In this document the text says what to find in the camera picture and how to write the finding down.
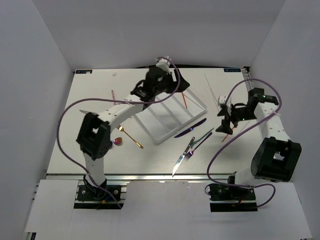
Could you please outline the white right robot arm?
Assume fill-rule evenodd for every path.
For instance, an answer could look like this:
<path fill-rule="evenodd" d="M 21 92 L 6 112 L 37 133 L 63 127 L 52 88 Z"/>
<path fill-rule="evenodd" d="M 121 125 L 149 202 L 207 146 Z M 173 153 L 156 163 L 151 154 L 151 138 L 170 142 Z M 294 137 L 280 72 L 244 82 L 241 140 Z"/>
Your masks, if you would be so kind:
<path fill-rule="evenodd" d="M 247 103 L 232 104 L 226 96 L 217 101 L 223 117 L 217 132 L 232 134 L 230 125 L 237 127 L 241 121 L 256 120 L 262 142 L 254 154 L 250 167 L 234 172 L 227 180 L 226 195 L 236 200 L 244 193 L 244 185 L 255 186 L 266 182 L 289 182 L 302 152 L 299 143 L 293 142 L 283 127 L 276 110 L 280 103 L 272 95 L 266 95 L 264 89 L 253 88 L 248 91 Z"/>

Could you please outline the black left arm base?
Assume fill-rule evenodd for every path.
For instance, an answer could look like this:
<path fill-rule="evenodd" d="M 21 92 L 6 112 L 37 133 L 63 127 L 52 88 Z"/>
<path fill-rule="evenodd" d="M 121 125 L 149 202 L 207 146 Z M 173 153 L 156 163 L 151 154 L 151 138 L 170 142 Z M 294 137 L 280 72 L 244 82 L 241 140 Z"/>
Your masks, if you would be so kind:
<path fill-rule="evenodd" d="M 105 180 L 100 187 L 91 185 L 86 177 L 77 187 L 74 209 L 81 210 L 120 210 L 125 202 L 124 186 L 108 184 Z"/>

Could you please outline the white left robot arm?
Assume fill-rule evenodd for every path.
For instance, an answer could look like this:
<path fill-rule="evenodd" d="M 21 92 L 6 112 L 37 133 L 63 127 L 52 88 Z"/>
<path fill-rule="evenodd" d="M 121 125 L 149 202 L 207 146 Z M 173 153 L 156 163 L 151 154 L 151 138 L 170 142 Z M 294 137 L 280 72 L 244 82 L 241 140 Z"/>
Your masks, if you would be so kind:
<path fill-rule="evenodd" d="M 87 113 L 81 124 L 76 142 L 85 158 L 88 173 L 84 176 L 88 193 L 99 200 L 105 196 L 106 178 L 104 160 L 111 147 L 111 133 L 129 117 L 148 108 L 161 93 L 184 92 L 190 84 L 179 70 L 170 71 L 169 65 L 158 62 L 149 69 L 145 79 L 139 81 L 123 103 L 116 104 L 102 113 Z"/>

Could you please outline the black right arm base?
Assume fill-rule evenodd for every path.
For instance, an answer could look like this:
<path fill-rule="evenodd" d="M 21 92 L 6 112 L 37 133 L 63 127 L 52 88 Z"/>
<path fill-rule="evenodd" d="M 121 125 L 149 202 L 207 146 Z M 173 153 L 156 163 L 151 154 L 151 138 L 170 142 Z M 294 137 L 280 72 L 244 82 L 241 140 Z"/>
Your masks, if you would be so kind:
<path fill-rule="evenodd" d="M 204 192 L 209 196 L 212 213 L 257 212 L 253 189 L 210 183 Z"/>

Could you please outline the teal plastic fork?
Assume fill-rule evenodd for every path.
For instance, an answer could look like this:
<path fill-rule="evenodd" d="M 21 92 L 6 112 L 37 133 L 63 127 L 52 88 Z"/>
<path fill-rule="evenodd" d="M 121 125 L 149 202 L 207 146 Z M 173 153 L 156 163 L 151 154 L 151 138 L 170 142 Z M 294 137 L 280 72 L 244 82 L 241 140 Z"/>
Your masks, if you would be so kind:
<path fill-rule="evenodd" d="M 210 129 L 208 132 L 206 132 L 203 136 L 201 136 L 199 139 L 195 140 L 192 144 L 195 145 L 198 142 L 200 142 L 203 138 L 205 138 L 209 133 L 211 133 L 215 128 L 213 127 L 212 129 Z"/>

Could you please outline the iridescent blue knife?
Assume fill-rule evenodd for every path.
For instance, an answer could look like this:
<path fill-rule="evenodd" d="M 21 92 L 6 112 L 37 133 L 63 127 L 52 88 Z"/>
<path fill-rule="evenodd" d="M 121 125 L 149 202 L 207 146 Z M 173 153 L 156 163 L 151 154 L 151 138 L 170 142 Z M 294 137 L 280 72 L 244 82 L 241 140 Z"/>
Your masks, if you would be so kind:
<path fill-rule="evenodd" d="M 181 133 L 177 134 L 176 136 L 174 136 L 174 138 L 180 138 L 188 133 L 190 133 L 191 131 L 194 130 L 194 128 L 202 125 L 205 121 L 207 120 L 207 118 L 203 118 L 202 120 L 200 120 L 199 122 L 195 123 L 194 125 L 192 125 L 191 127 L 185 129 L 184 131 L 182 131 Z"/>

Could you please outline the white divided cutlery tray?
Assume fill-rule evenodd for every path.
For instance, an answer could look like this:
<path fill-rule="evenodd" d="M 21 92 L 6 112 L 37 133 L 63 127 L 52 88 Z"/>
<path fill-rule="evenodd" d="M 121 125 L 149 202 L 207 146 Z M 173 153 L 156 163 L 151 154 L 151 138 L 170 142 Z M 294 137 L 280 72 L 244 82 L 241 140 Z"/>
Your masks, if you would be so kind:
<path fill-rule="evenodd" d="M 193 92 L 191 98 L 187 109 L 185 104 L 179 100 L 168 98 L 160 103 L 152 104 L 134 117 L 152 141 L 158 145 L 206 113 L 207 105 Z"/>

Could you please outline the right blue table sticker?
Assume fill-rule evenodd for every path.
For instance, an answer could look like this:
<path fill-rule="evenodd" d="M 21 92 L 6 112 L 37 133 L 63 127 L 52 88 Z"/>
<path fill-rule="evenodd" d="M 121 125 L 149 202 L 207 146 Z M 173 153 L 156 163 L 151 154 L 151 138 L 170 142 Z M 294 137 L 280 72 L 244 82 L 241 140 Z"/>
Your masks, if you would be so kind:
<path fill-rule="evenodd" d="M 225 73 L 241 73 L 242 70 L 240 68 L 224 68 Z"/>

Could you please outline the blue table sticker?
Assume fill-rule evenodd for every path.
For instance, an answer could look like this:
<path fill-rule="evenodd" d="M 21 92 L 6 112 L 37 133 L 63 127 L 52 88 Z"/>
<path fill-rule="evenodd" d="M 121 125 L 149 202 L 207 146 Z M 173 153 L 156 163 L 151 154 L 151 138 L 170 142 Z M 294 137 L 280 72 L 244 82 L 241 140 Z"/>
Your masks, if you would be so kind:
<path fill-rule="evenodd" d="M 78 69 L 75 71 L 75 74 L 91 74 L 92 72 L 92 69 Z"/>
<path fill-rule="evenodd" d="M 225 73 L 241 73 L 242 70 L 240 68 L 224 68 Z"/>

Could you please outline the iridescent purple fork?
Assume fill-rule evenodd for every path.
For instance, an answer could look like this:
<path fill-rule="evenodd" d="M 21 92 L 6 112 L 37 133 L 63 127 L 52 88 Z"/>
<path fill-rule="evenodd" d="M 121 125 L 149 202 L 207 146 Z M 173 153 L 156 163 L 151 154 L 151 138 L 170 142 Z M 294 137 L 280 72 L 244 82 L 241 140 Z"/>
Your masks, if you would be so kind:
<path fill-rule="evenodd" d="M 212 135 L 213 133 L 210 132 L 194 149 L 192 149 L 191 151 L 189 151 L 186 156 L 185 156 L 185 159 L 188 160 L 190 159 L 194 152 Z"/>

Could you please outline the gold fork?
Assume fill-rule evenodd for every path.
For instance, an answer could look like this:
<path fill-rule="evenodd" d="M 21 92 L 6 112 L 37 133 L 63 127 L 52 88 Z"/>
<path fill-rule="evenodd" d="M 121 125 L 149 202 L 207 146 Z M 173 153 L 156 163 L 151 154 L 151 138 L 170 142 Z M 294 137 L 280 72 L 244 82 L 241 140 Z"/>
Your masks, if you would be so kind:
<path fill-rule="evenodd" d="M 117 129 L 120 131 L 120 132 L 123 132 L 125 135 L 127 135 L 139 148 L 143 149 L 144 147 L 138 142 L 136 141 L 131 135 L 129 135 L 123 126 L 121 125 L 118 125 L 117 126 Z"/>

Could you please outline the left blue table sticker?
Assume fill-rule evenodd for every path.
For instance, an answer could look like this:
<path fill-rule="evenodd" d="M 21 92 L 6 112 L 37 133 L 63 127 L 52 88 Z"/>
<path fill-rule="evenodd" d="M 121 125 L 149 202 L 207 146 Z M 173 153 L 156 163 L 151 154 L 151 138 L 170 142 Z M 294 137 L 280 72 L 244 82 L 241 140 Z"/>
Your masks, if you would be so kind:
<path fill-rule="evenodd" d="M 78 69 L 75 71 L 75 74 L 91 74 L 92 72 L 92 69 Z"/>

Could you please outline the pink-handled steel spoon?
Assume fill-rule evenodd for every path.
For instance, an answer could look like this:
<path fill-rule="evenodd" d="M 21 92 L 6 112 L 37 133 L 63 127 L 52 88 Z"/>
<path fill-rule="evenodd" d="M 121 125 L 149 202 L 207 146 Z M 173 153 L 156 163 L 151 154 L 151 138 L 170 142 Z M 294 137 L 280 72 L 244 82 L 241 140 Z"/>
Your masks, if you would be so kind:
<path fill-rule="evenodd" d="M 115 92 L 114 92 L 113 89 L 111 90 L 111 96 L 112 96 L 112 100 L 113 100 L 113 105 L 116 105 L 116 104 L 117 104 L 117 103 L 115 102 L 115 101 L 116 101 L 116 97 L 115 97 Z"/>

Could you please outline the iridescent blue-handled spoon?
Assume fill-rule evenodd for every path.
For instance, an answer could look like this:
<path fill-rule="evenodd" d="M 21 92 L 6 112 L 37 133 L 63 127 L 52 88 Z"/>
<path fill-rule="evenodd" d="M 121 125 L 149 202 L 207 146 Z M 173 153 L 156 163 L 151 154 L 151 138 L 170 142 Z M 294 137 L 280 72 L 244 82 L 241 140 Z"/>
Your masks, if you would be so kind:
<path fill-rule="evenodd" d="M 122 142 L 123 142 L 123 139 L 121 137 L 117 137 L 112 142 L 113 142 L 114 145 L 120 146 L 122 144 Z"/>

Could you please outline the aluminium table rail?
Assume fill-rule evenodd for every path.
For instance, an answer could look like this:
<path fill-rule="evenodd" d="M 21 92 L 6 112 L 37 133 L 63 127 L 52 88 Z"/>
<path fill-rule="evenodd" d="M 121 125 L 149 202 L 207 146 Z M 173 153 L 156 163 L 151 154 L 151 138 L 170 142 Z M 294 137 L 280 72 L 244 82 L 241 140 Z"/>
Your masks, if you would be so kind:
<path fill-rule="evenodd" d="M 83 180 L 84 174 L 47 174 L 46 180 Z M 106 174 L 108 181 L 129 182 L 129 181 L 209 181 L 205 174 Z"/>

